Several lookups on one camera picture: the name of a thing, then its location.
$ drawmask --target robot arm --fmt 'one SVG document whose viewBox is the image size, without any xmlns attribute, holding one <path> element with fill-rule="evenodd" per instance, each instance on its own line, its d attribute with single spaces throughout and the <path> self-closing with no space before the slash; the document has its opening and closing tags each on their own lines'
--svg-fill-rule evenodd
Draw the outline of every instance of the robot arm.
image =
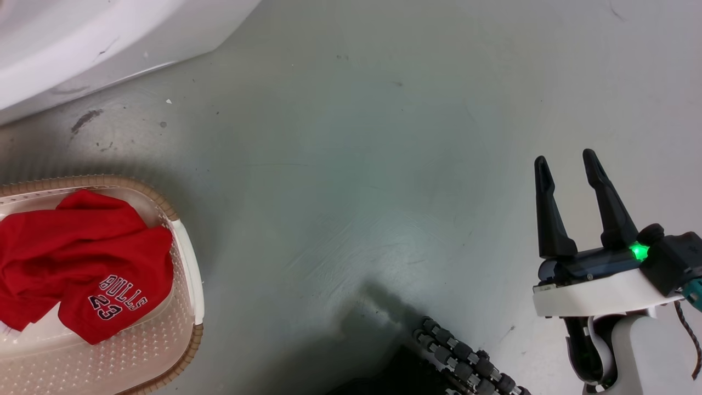
<svg viewBox="0 0 702 395">
<path fill-rule="evenodd" d="M 534 163 L 545 259 L 534 287 L 536 312 L 564 321 L 583 393 L 599 387 L 602 394 L 692 394 L 692 378 L 652 312 L 684 298 L 702 309 L 702 240 L 692 232 L 664 236 L 658 224 L 639 233 L 595 152 L 583 151 L 583 161 L 603 232 L 601 248 L 582 252 L 561 220 L 546 159 Z"/>
</svg>

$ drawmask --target black knob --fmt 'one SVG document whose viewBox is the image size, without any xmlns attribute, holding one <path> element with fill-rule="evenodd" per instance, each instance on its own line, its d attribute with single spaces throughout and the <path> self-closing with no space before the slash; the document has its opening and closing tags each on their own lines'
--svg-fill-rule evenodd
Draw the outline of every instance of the black knob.
<svg viewBox="0 0 702 395">
<path fill-rule="evenodd" d="M 663 227 L 660 224 L 651 224 L 639 232 L 639 235 L 636 236 L 636 241 L 643 245 L 652 246 L 655 242 L 662 239 L 663 236 L 665 236 Z"/>
</svg>

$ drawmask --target black cable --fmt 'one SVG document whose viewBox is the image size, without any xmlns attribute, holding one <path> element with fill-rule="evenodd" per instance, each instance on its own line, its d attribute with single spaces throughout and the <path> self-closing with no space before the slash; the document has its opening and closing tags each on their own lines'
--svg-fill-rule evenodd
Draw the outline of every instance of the black cable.
<svg viewBox="0 0 702 395">
<path fill-rule="evenodd" d="M 682 305 L 679 300 L 675 301 L 675 311 L 677 312 L 677 318 L 680 320 L 682 327 L 685 328 L 687 334 L 690 335 L 690 339 L 695 344 L 695 350 L 697 350 L 697 365 L 695 370 L 692 372 L 692 379 L 697 380 L 697 376 L 700 374 L 700 369 L 702 369 L 702 348 L 700 348 L 700 342 L 697 340 L 697 336 L 692 332 L 690 324 L 685 320 L 685 315 L 682 313 Z"/>
</svg>

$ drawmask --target green light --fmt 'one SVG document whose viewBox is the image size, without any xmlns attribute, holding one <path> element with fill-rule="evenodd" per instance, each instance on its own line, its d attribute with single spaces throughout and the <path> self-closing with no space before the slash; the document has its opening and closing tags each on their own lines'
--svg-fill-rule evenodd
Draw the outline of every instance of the green light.
<svg viewBox="0 0 702 395">
<path fill-rule="evenodd" d="M 639 242 L 634 242 L 634 244 L 630 245 L 629 250 L 634 253 L 634 258 L 636 258 L 637 261 L 643 261 L 649 256 L 648 246 L 639 244 Z"/>
</svg>

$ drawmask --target gray floor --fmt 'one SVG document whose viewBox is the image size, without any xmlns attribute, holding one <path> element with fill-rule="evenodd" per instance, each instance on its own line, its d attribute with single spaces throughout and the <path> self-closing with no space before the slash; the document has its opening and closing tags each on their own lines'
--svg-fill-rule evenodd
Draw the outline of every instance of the gray floor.
<svg viewBox="0 0 702 395">
<path fill-rule="evenodd" d="M 581 249 L 587 147 L 640 227 L 702 222 L 695 35 L 610 6 L 263 0 L 213 53 L 0 128 L 0 181 L 119 173 L 174 203 L 205 338 L 160 394 L 323 394 L 425 313 L 534 394 L 578 393 L 531 305 L 534 158 Z"/>
</svg>

